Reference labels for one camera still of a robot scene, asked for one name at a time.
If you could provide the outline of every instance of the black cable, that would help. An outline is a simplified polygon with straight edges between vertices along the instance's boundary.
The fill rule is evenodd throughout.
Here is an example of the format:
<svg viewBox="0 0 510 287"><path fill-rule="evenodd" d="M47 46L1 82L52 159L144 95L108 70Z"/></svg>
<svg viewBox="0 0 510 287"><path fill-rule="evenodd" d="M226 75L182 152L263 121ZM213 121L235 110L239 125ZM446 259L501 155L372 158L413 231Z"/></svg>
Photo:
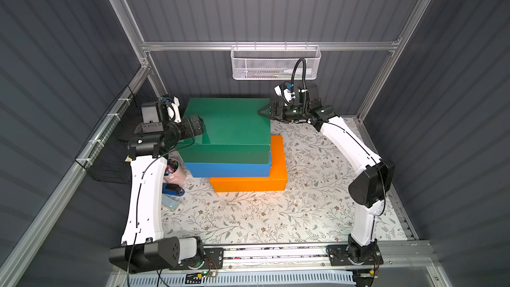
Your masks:
<svg viewBox="0 0 510 287"><path fill-rule="evenodd" d="M135 213L135 228L138 228L138 201L140 200L140 190L142 189L142 183L140 183L140 186L138 187L138 195L136 196L136 213ZM129 253L129 258L127 259L127 287L131 287L131 284L129 282L129 265L131 264L131 258L133 257L133 251L135 250L135 244L136 244L136 236L138 233L135 233L135 241L133 242L133 246L131 247L131 251Z"/></svg>
<svg viewBox="0 0 510 287"><path fill-rule="evenodd" d="M301 61L303 63L303 74L301 75L301 82L303 84L303 109L301 109L301 114L302 115L306 115L304 116L305 118L309 118L309 115L308 115L308 89L307 89L307 82L306 82L306 78L307 78L307 60L305 58L301 58L299 59L297 62L299 63L299 61Z"/></svg>
<svg viewBox="0 0 510 287"><path fill-rule="evenodd" d="M374 249L372 248L372 257L373 257L373 261L374 261L374 274L372 275L372 283L370 283L370 287L372 287L372 285L374 284L374 280L375 280L375 254L374 254Z"/></svg>
<svg viewBox="0 0 510 287"><path fill-rule="evenodd" d="M300 61L300 60L298 60L298 61L296 62L296 64L294 65L294 69L292 70L292 76L291 76L291 78L290 78L290 95L291 95L291 103L290 103L290 104L288 104L288 105L294 105L294 99L295 99L295 98L294 98L294 96L295 96L295 94L294 94L294 77L296 76L296 70L297 70L297 67L299 66L299 61Z"/></svg>
<svg viewBox="0 0 510 287"><path fill-rule="evenodd" d="M170 287L170 286L169 286L167 283L165 283L165 281L161 278L161 272L162 272L162 271L163 271L163 270L160 270L159 272L158 272L158 271L156 271L156 272L158 273L158 284L159 284L159 280L161 279L161 281L163 282L163 284L165 284L165 286Z"/></svg>
<svg viewBox="0 0 510 287"><path fill-rule="evenodd" d="M188 144L188 145L186 145L186 146L183 146L183 147L182 147L182 148L180 148L180 149L174 149L174 147L176 146L176 144L175 144L174 146L172 146L172 148L170 149L170 151L168 151L168 152L166 152L166 153L164 153L164 154L162 154L162 155L158 156L157 158L155 158L155 159L154 159L154 161L152 161L152 162L151 162L151 163L147 166L147 168L143 171L143 173L142 173L142 179L143 179L143 177L145 176L145 172L147 172L147 170L150 168L150 166L152 165L152 163L156 162L156 161L157 161L158 159L160 159L161 157L163 157L163 156L165 156L165 155L168 155L168 154L172 153L173 151L182 150L182 149L184 149L184 148L187 148L188 146L192 146L193 144L195 144L195 137L194 137L194 136L192 136L192 135L191 135L188 131L186 131L186 133L188 133L188 135L189 135L189 136L193 139L193 142L191 142L191 144Z"/></svg>
<svg viewBox="0 0 510 287"><path fill-rule="evenodd" d="M366 153L367 155L370 155L370 154L368 153L368 151L367 151L367 150L366 150L366 149L365 149L365 148L364 148L364 147L360 144L360 142L358 142L358 140L356 140L356 138L355 138L355 137L353 137L353 136L352 136L349 132L347 132L347 131L343 128L343 127L338 126L338 125L336 125L336 124L334 124L334 123L331 123L331 122L324 122L324 121L317 121L317 122L319 122L319 123L327 123L327 124L331 124L331 125L334 125L334 126L336 126L336 127L340 128L342 131L346 132L346 133L347 133L347 134L348 134L348 135L349 135L349 136L350 136L350 137L351 137L351 138L352 138L352 139L353 139L353 140L354 140L354 141L355 141L355 142L356 142L356 143L357 143L357 144L358 144L358 145L359 145L362 149L363 149L363 151L365 151L365 153ZM375 161L375 159L374 159L372 156L370 156L370 158L372 159L372 161L373 161L375 164L377 164L377 162ZM384 205L383 205L383 208L382 208L382 212L381 212L379 215L376 215L377 217L379 217L379 216L381 216L382 214L384 214L385 209L386 209L386 189L385 189L385 187L384 187L384 180L383 180L383 175L381 174L381 171L380 171L379 169L377 169L377 172L379 173L379 177L380 177L380 179L381 179L381 183L382 183L382 192L384 193Z"/></svg>
<svg viewBox="0 0 510 287"><path fill-rule="evenodd" d="M129 253L129 258L127 259L127 287L131 287L131 284L129 283L129 264L131 263L131 258L133 257L133 251L135 250L135 244L136 244L136 234L135 233L135 241L133 242L133 246L131 247L131 252Z"/></svg>

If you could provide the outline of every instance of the orange box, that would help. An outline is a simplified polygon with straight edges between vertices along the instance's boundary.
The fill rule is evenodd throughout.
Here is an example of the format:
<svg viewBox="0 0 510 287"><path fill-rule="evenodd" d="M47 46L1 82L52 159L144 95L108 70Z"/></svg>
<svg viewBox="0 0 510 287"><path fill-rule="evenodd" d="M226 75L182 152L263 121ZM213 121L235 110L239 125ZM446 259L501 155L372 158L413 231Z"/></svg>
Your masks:
<svg viewBox="0 0 510 287"><path fill-rule="evenodd" d="M287 184L284 139L271 136L271 170L268 177L211 177L214 192L283 191Z"/></svg>

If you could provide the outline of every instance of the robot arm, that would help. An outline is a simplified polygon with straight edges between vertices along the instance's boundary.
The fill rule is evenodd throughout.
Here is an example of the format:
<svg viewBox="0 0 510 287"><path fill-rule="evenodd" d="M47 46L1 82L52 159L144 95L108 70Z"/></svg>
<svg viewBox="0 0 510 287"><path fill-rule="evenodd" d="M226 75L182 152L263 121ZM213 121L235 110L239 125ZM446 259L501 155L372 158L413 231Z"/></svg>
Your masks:
<svg viewBox="0 0 510 287"><path fill-rule="evenodd" d="M181 119L179 100L169 100L169 96L163 96L160 101L142 105L143 123L136 128L128 146L133 176L130 210L121 246L110 249L110 262L130 273L178 264L193 266L203 261L205 255L198 237L164 238L160 211L167 167L164 155L179 140L203 133L202 119L198 116Z"/></svg>
<svg viewBox="0 0 510 287"><path fill-rule="evenodd" d="M349 185L349 194L356 202L354 225L349 234L348 254L354 264L362 264L376 248L376 218L386 206L386 192L390 189L394 164L382 160L370 150L337 116L329 105L322 106L315 84L298 88L299 105L283 102L281 85L275 91L278 98L271 98L270 104L260 109L259 115L284 123L309 123L327 137L347 158L354 168L356 179Z"/></svg>

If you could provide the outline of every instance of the blue box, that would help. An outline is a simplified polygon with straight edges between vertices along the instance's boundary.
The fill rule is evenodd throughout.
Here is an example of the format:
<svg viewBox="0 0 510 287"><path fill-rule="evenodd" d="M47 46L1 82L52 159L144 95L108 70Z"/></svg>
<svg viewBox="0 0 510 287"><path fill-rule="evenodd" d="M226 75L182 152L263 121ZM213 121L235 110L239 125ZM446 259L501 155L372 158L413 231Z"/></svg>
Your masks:
<svg viewBox="0 0 510 287"><path fill-rule="evenodd" d="M194 162L184 162L184 164L193 177L268 177L271 169L271 153L268 164Z"/></svg>

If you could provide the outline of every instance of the green box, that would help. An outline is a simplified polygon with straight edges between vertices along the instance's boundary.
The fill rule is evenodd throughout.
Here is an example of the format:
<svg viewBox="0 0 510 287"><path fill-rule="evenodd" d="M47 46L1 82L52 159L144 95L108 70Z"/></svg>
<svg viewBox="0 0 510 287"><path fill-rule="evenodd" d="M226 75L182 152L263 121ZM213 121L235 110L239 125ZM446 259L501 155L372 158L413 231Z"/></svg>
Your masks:
<svg viewBox="0 0 510 287"><path fill-rule="evenodd" d="M191 98L184 116L200 116L204 133L179 150L184 162L268 164L270 121L258 115L268 103L269 99ZM190 138L182 140L179 147L190 143Z"/></svg>

